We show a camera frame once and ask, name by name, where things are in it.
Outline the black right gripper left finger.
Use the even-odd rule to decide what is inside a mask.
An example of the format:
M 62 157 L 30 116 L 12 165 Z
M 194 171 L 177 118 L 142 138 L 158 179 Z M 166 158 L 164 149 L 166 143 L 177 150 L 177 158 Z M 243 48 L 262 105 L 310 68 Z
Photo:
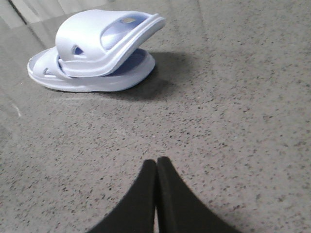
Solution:
M 156 163 L 145 160 L 134 183 L 90 233 L 152 233 L 155 219 Z

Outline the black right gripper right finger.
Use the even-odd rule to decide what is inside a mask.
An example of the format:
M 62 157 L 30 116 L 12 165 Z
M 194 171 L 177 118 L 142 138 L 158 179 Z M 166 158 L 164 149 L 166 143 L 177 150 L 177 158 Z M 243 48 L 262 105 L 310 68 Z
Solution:
M 157 160 L 161 233 L 237 233 L 210 211 L 184 183 L 168 157 Z

